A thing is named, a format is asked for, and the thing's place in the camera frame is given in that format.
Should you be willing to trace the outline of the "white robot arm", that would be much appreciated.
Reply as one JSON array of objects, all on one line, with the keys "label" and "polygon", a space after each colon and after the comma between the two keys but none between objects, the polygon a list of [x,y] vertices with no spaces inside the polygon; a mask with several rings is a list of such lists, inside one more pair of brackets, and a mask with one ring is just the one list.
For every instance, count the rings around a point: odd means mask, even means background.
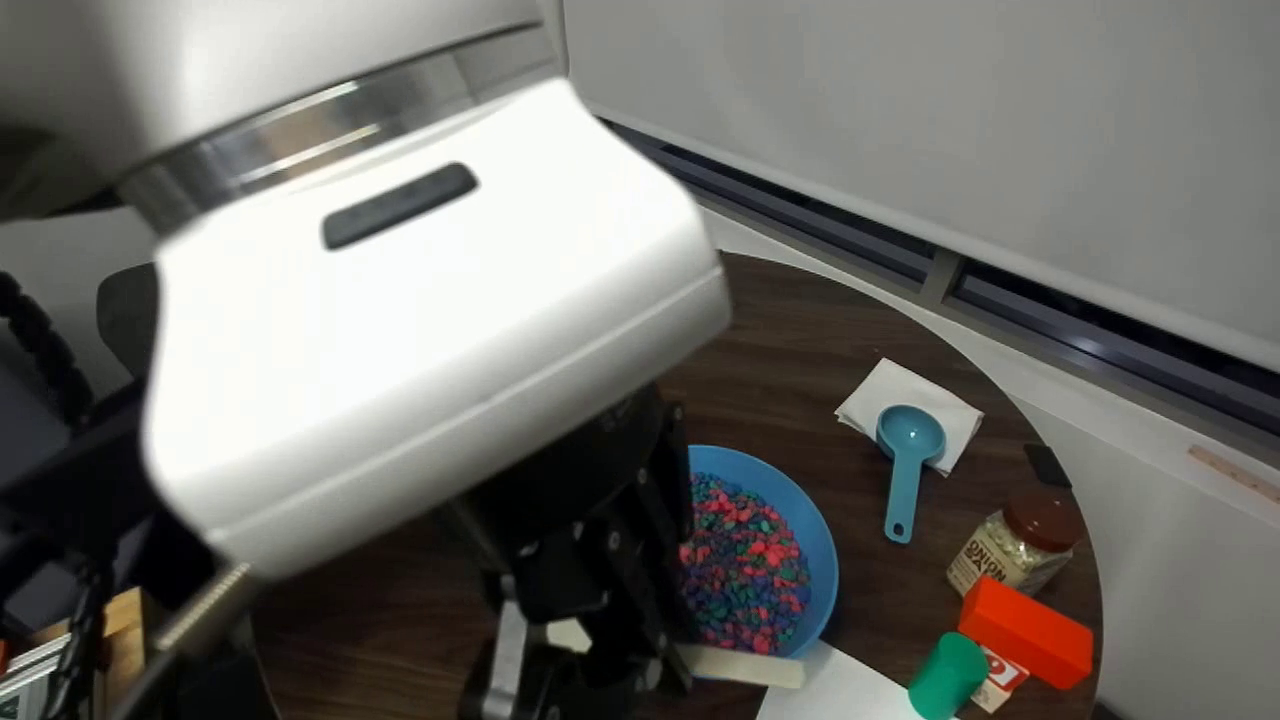
[{"label": "white robot arm", "polygon": [[727,326],[727,272],[541,0],[0,0],[0,117],[147,224],[140,459],[223,563],[120,720],[174,720],[259,586],[446,504],[501,608],[469,720],[606,720],[676,674],[660,378]]}]

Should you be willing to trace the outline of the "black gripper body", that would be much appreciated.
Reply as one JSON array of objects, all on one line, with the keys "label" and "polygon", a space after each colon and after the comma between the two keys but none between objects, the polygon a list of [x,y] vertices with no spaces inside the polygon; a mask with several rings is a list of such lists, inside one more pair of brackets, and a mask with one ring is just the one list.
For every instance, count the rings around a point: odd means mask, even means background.
[{"label": "black gripper body", "polygon": [[630,392],[450,504],[478,546],[496,631],[458,720],[631,720],[650,693],[693,693],[679,597],[693,535],[683,409]]}]

